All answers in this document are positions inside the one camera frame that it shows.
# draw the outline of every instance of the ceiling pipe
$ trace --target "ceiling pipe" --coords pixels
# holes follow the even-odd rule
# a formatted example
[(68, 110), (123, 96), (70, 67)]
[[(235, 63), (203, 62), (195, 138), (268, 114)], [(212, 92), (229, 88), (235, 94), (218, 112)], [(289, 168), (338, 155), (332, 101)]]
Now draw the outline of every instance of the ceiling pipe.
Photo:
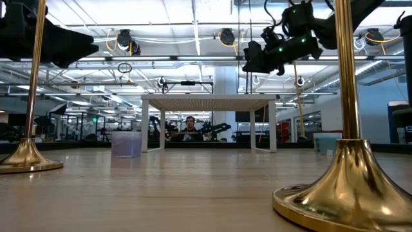
[[(0, 83), (0, 86), (20, 86), (20, 85), (28, 85), (28, 83)], [(93, 83), (58, 83), (58, 84), (38, 84), (38, 86), (138, 86), (136, 83), (100, 83), (100, 82), (93, 82)]]
[(367, 83), (359, 83), (359, 84), (362, 85), (362, 86), (373, 86), (374, 84), (378, 84), (378, 83), (381, 83), (381, 82), (384, 82), (384, 81), (387, 81), (387, 80), (390, 80), (390, 79), (393, 79), (393, 78), (396, 78), (396, 77), (399, 77), (399, 76), (402, 76), (402, 75), (405, 75), (405, 74), (406, 74), (405, 70), (396, 71), (395, 73), (392, 73), (391, 75), (387, 75), (385, 77), (378, 78), (374, 81), (370, 81), (370, 82), (367, 82)]

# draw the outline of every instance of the white table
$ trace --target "white table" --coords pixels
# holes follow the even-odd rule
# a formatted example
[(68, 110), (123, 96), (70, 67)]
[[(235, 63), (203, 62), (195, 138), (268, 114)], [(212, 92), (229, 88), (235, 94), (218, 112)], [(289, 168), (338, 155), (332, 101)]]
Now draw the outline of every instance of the white table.
[[(142, 152), (165, 148), (165, 112), (166, 111), (249, 111), (250, 112), (250, 148), (256, 148), (255, 111), (269, 105), (269, 133), (271, 153), (276, 152), (276, 95), (142, 95)], [(147, 131), (149, 125), (149, 105), (160, 111), (160, 147), (147, 149)]]

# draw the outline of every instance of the brass stand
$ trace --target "brass stand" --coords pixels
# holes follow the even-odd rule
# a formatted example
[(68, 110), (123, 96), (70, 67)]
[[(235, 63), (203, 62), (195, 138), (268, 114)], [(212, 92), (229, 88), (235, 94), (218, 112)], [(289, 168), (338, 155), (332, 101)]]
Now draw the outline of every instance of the brass stand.
[(31, 138), (45, 13), (46, 0), (39, 0), (36, 33), (34, 39), (33, 64), (26, 111), (26, 129), (24, 131), (24, 137), (20, 140), (17, 150), (9, 157), (0, 161), (0, 173), (44, 171), (63, 167), (63, 162), (52, 161), (44, 158), (37, 150), (34, 139)]
[(44, 158), (37, 150), (34, 139), (21, 139), (13, 155), (0, 162), (0, 173), (21, 173), (62, 168), (63, 162)]
[(335, 1), (343, 135), (326, 173), (273, 192), (274, 209), (315, 231), (412, 231), (412, 196), (380, 168), (359, 120), (350, 0)]
[(412, 229), (412, 196), (389, 179), (362, 139), (338, 140), (321, 178), (276, 190), (272, 199), (281, 215), (315, 231)]

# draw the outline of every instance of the table leg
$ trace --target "table leg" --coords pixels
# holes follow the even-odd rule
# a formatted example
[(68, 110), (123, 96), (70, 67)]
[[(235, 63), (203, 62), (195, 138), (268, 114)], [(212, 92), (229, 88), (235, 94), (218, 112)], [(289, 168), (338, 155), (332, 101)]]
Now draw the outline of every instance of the table leg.
[(149, 126), (149, 100), (142, 101), (142, 152), (147, 152)]
[(270, 152), (276, 152), (276, 104), (275, 101), (269, 101), (269, 143)]
[(160, 149), (165, 148), (165, 110), (160, 110)]
[(256, 127), (254, 109), (250, 109), (250, 148), (256, 149)]

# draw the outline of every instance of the fluorescent light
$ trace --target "fluorescent light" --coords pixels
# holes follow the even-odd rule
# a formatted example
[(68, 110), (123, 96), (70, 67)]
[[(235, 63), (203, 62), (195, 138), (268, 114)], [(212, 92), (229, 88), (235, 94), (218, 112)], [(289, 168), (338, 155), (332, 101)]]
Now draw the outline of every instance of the fluorescent light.
[(123, 100), (120, 97), (117, 97), (116, 95), (110, 96), (111, 100), (117, 102), (117, 103), (122, 103)]
[(76, 93), (45, 93), (45, 96), (76, 96)]
[(104, 57), (84, 57), (79, 59), (79, 61), (105, 61)]
[(113, 57), (114, 61), (169, 61), (170, 57)]
[(179, 56), (179, 61), (236, 61), (236, 56)]
[(78, 105), (80, 105), (80, 106), (89, 106), (89, 105), (91, 105), (91, 104), (88, 103), (88, 102), (82, 102), (82, 101), (72, 101), (72, 103), (73, 103), (73, 104), (78, 104)]
[(375, 60), (404, 60), (405, 57), (403, 55), (378, 55), (375, 56)]
[(54, 99), (56, 99), (56, 100), (59, 100), (59, 101), (66, 101), (66, 100), (64, 100), (63, 98), (61, 98), (61, 97), (53, 97)]
[[(29, 90), (29, 89), (30, 89), (30, 86), (16, 86), (16, 87), (22, 88), (22, 89), (25, 89), (25, 90)], [(38, 92), (41, 92), (41, 91), (44, 91), (44, 89), (37, 87), (37, 91), (38, 91)]]
[(381, 63), (381, 62), (383, 62), (383, 61), (374, 61), (374, 62), (372, 62), (372, 63), (370, 63), (370, 64), (367, 64), (367, 65), (363, 66), (362, 68), (357, 69), (356, 72), (355, 72), (355, 75), (359, 75), (359, 74), (365, 72), (366, 70), (374, 67), (375, 65), (377, 65), (377, 64), (379, 64), (379, 63)]
[(111, 93), (81, 93), (83, 96), (110, 96)]

